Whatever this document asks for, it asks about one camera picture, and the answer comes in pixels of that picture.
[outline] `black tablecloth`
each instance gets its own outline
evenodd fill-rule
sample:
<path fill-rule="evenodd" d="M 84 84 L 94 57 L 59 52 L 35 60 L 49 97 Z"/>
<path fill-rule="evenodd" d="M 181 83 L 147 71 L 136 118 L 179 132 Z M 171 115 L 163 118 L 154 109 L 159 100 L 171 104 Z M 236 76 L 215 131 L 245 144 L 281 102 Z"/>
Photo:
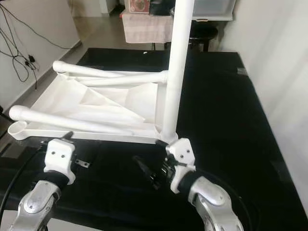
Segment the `black tablecloth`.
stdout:
<path fill-rule="evenodd" d="M 161 71 L 167 51 L 89 49 L 79 65 L 104 70 Z M 197 168 L 224 187 L 245 230 L 308 230 L 308 222 L 254 87 L 237 53 L 189 53 L 177 132 L 189 138 Z M 76 154 L 92 163 L 76 167 L 76 181 L 54 217 L 90 227 L 140 230 L 203 230 L 194 208 L 168 188 L 154 190 L 132 156 L 159 170 L 163 148 L 150 144 L 76 140 Z M 0 193 L 22 161 L 0 159 Z M 29 190 L 43 165 L 39 154 L 23 173 L 8 209 Z"/>

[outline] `electrical wire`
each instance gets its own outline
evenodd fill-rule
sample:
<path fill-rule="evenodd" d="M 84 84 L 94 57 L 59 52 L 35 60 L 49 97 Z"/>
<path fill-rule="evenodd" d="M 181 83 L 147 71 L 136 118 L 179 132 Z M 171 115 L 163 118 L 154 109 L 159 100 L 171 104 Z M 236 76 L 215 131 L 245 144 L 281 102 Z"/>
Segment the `electrical wire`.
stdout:
<path fill-rule="evenodd" d="M 25 25 L 26 27 L 28 27 L 34 34 L 36 34 L 37 36 L 45 39 L 46 41 L 48 41 L 50 44 L 56 46 L 56 47 L 59 47 L 59 48 L 62 48 L 62 49 L 65 49 L 65 50 L 70 50 L 72 48 L 76 48 L 78 47 L 79 45 L 77 46 L 73 46 L 73 47 L 70 47 L 70 48 L 67 48 L 67 47 L 62 47 L 54 42 L 51 42 L 48 38 L 46 38 L 45 36 L 39 34 L 38 32 L 36 32 L 31 26 L 29 26 L 27 23 L 23 22 L 22 20 L 18 19 L 12 12 L 10 12 L 5 6 L 3 6 L 1 3 L 0 3 L 0 8 L 3 8 L 7 13 L 9 13 L 14 19 L 16 19 L 18 22 L 22 23 L 23 25 Z"/>
<path fill-rule="evenodd" d="M 24 164 L 17 171 L 17 173 L 13 177 L 12 181 L 10 182 L 8 188 L 6 189 L 5 194 L 3 196 L 3 199 L 2 199 L 2 202 L 1 202 L 1 205 L 0 205 L 0 227 L 1 227 L 1 222 L 2 222 L 2 217 L 3 217 L 5 205 L 6 205 L 6 202 L 9 198 L 9 195 L 10 195 L 13 187 L 15 186 L 18 178 L 23 173 L 24 169 L 27 167 L 27 165 L 30 163 L 30 161 L 36 156 L 36 154 L 38 154 L 40 152 L 41 152 L 41 148 L 37 149 L 35 152 L 33 152 L 33 154 L 31 154 L 31 156 L 24 162 Z"/>
<path fill-rule="evenodd" d="M 0 9 L 1 9 L 2 13 L 3 13 L 3 16 L 4 16 L 4 19 L 5 19 L 6 25 L 7 25 L 8 29 L 9 29 L 10 35 L 11 35 L 11 37 L 12 37 L 12 40 L 11 40 L 11 39 L 8 37 L 8 35 L 0 28 L 0 34 L 1 34 L 2 37 L 4 38 L 4 40 L 5 40 L 5 42 L 6 42 L 6 45 L 7 45 L 8 49 L 9 49 L 11 55 L 9 55 L 9 54 L 7 54 L 7 53 L 4 53 L 4 52 L 1 52 L 1 53 L 3 53 L 3 54 L 5 54 L 5 55 L 7 55 L 7 56 L 13 58 L 13 59 L 12 59 L 13 68 L 14 68 L 14 70 L 15 70 L 15 72 L 16 72 L 16 75 L 17 75 L 18 79 L 19 79 L 22 83 L 26 82 L 26 81 L 29 79 L 29 71 L 28 71 L 27 67 L 25 66 L 25 65 L 27 65 L 27 66 L 33 71 L 33 74 L 34 74 L 34 77 L 35 77 L 35 89 L 37 89 L 37 76 L 36 76 L 35 71 L 34 71 L 34 70 L 36 70 L 37 68 L 36 68 L 36 66 L 35 66 L 33 63 L 31 63 L 31 62 L 19 51 L 19 49 L 17 48 L 17 44 L 16 44 L 16 42 L 15 42 L 15 40 L 14 40 L 14 36 L 13 36 L 12 30 L 11 30 L 10 24 L 9 24 L 9 22 L 8 22 L 8 20 L 7 20 L 6 14 L 5 14 L 4 10 L 3 10 L 1 7 L 0 7 Z M 13 45 L 13 47 L 16 49 L 16 52 L 17 52 L 16 55 L 13 54 L 13 52 L 12 52 L 12 50 L 11 50 L 11 48 L 10 48 L 10 45 L 9 45 L 8 41 L 9 41 L 9 42 Z M 24 59 L 25 65 L 24 65 L 23 63 L 21 63 L 20 61 L 18 61 L 18 60 L 17 60 L 17 57 L 22 57 L 22 58 Z M 25 71 L 26 71 L 26 73 L 27 73 L 27 76 L 26 76 L 25 79 L 21 79 L 20 74 L 19 74 L 19 72 L 18 72 L 17 69 L 16 69 L 15 62 L 19 63 L 19 64 L 25 69 Z"/>
<path fill-rule="evenodd" d="M 25 61 L 27 61 L 32 67 L 31 68 L 34 68 L 34 69 L 36 69 L 36 67 L 19 51 L 19 49 L 17 48 L 17 45 L 16 45 L 16 42 L 15 42 L 15 40 L 14 40 L 14 36 L 13 36 L 13 33 L 12 33 L 12 30 L 11 30 L 11 27 L 10 27 L 10 24 L 9 24 L 9 22 L 8 22 L 8 20 L 7 20 L 7 17 L 6 17 L 6 14 L 5 14 L 5 12 L 4 12 L 4 10 L 0 7 L 0 9 L 2 10 L 2 12 L 3 12 L 3 16 L 4 16 L 4 18 L 5 18 L 5 22 L 6 22 L 6 25 L 7 25 L 7 27 L 8 27 L 8 29 L 9 29 L 9 32 L 10 32 L 10 35 L 11 35 L 11 37 L 12 37 L 12 40 L 7 36 L 7 34 L 0 28 L 0 30 L 2 31 L 2 33 L 5 35 L 5 37 L 7 38 L 7 40 L 14 46 L 14 48 L 16 49 L 16 51 L 17 51 L 17 55 L 21 55 L 24 59 L 25 59 Z"/>
<path fill-rule="evenodd" d="M 33 74 L 34 74 L 34 78 L 35 78 L 35 90 L 38 89 L 38 78 L 37 78 L 37 75 L 35 74 L 35 71 L 34 69 L 31 69 Z"/>
<path fill-rule="evenodd" d="M 222 180 L 221 178 L 219 178 L 218 176 L 216 176 L 216 175 L 214 175 L 212 173 L 206 172 L 206 171 L 204 171 L 204 170 L 202 170 L 200 168 L 197 168 L 196 171 L 197 172 L 199 171 L 199 172 L 203 173 L 204 175 L 209 176 L 209 177 L 219 181 L 219 183 L 222 184 L 223 188 L 227 188 L 231 193 L 233 193 L 233 195 L 239 200 L 243 210 L 245 211 L 245 213 L 247 215 L 249 230 L 253 231 L 253 225 L 252 225 L 251 217 L 250 217 L 249 211 L 247 209 L 247 206 L 245 205 L 244 201 L 242 200 L 242 197 L 240 197 L 238 195 L 236 190 L 233 187 L 231 187 L 227 182 L 225 182 L 224 180 Z"/>
<path fill-rule="evenodd" d="M 7 35 L 4 33 L 4 31 L 3 31 L 1 28 L 0 28 L 0 35 L 4 38 L 4 41 L 5 41 L 5 43 L 6 43 L 7 47 L 8 47 L 8 49 L 9 49 L 11 55 L 9 55 L 9 54 L 7 54 L 7 53 L 4 53 L 4 52 L 2 52 L 2 51 L 1 51 L 1 53 L 5 54 L 5 55 L 7 55 L 7 56 L 9 56 L 9 57 L 12 57 L 12 65 L 13 65 L 13 68 L 14 68 L 14 70 L 15 70 L 15 73 L 16 73 L 18 79 L 19 79 L 22 83 L 26 82 L 26 81 L 29 79 L 29 71 L 28 71 L 28 69 L 27 69 L 27 67 L 26 67 L 25 65 L 23 65 L 20 61 L 17 60 L 17 57 L 22 57 L 22 56 L 21 56 L 21 55 L 18 55 L 18 52 L 17 52 L 17 55 L 14 55 L 14 54 L 13 54 L 13 51 L 12 51 L 12 49 L 11 49 L 9 43 L 8 43 L 8 37 L 7 37 Z M 20 77 L 20 75 L 19 75 L 19 72 L 18 72 L 17 69 L 16 69 L 15 62 L 14 62 L 14 61 L 16 61 L 17 63 L 19 63 L 19 64 L 26 70 L 26 72 L 27 72 L 27 77 L 26 77 L 25 79 L 21 79 L 21 77 Z"/>

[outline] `white pipe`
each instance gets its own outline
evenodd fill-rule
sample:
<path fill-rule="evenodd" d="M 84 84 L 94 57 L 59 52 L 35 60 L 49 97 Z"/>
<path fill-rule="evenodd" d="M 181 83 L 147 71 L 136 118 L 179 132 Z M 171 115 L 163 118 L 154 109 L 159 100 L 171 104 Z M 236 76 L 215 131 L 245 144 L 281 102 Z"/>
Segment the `white pipe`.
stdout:
<path fill-rule="evenodd" d="M 166 104 L 161 137 L 166 142 L 177 139 L 176 128 L 193 16 L 194 0 L 176 0 L 169 60 Z"/>
<path fill-rule="evenodd" d="M 113 72 L 110 72 L 110 71 L 103 71 L 103 70 L 98 70 L 98 69 L 89 68 L 89 67 L 85 67 L 85 66 L 67 64 L 63 61 L 54 61 L 53 64 L 52 64 L 52 67 L 53 67 L 54 71 L 59 72 L 59 73 L 70 72 L 70 73 L 77 73 L 77 74 L 86 75 L 86 76 L 93 76 L 93 77 L 121 77 L 121 76 L 125 76 L 124 74 L 113 73 Z"/>
<path fill-rule="evenodd" d="M 98 123 L 87 122 L 83 120 L 70 119 L 58 115 L 37 112 L 25 106 L 16 105 L 10 109 L 10 117 L 13 120 L 24 120 L 29 122 L 38 122 L 43 124 L 55 125 L 63 128 L 77 129 L 89 132 L 112 133 L 121 135 L 133 135 L 131 131 L 118 129 Z"/>
<path fill-rule="evenodd" d="M 80 83 L 88 87 L 134 84 L 134 83 L 158 83 L 158 82 L 166 83 L 167 74 L 168 74 L 168 71 L 162 71 L 162 72 L 145 74 L 145 75 L 84 80 L 84 81 L 80 81 Z"/>

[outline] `white vertical pole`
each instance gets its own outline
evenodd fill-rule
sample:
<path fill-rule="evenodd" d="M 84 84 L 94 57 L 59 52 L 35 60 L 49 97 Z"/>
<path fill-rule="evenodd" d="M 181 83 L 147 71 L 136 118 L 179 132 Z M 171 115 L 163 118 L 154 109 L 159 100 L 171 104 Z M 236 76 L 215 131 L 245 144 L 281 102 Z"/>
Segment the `white vertical pole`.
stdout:
<path fill-rule="evenodd" d="M 178 138 L 176 128 L 193 5 L 194 0 L 177 0 L 175 4 L 164 122 L 161 131 L 161 139 L 166 142 L 172 142 Z"/>

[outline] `white wall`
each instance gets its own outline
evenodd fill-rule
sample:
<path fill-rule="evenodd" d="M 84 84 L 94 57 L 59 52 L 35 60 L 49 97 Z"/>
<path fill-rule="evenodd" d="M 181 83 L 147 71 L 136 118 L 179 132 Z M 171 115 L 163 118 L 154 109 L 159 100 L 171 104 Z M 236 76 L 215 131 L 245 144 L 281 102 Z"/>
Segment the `white wall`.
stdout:
<path fill-rule="evenodd" d="M 223 51 L 238 51 L 308 214 L 308 1 L 238 0 Z"/>
<path fill-rule="evenodd" d="M 66 1 L 63 0 L 10 0 L 1 3 L 20 20 L 33 27 L 38 33 L 64 47 L 72 47 L 79 37 Z M 37 60 L 40 78 L 52 65 L 54 60 L 61 58 L 68 50 L 55 47 L 38 37 L 27 27 L 11 20 L 21 42 L 15 37 L 17 46 L 24 55 L 31 54 Z M 0 12 L 0 26 L 8 34 L 8 30 Z M 2 37 L 0 50 L 9 52 Z M 18 66 L 22 77 L 25 72 Z M 21 83 L 12 66 L 12 58 L 0 54 L 0 105 L 6 110 L 35 82 L 31 73 L 30 79 Z"/>
<path fill-rule="evenodd" d="M 110 13 L 117 5 L 116 0 L 100 0 L 101 12 Z"/>
<path fill-rule="evenodd" d="M 72 15 L 74 17 L 101 17 L 100 0 L 68 0 L 73 3 Z"/>

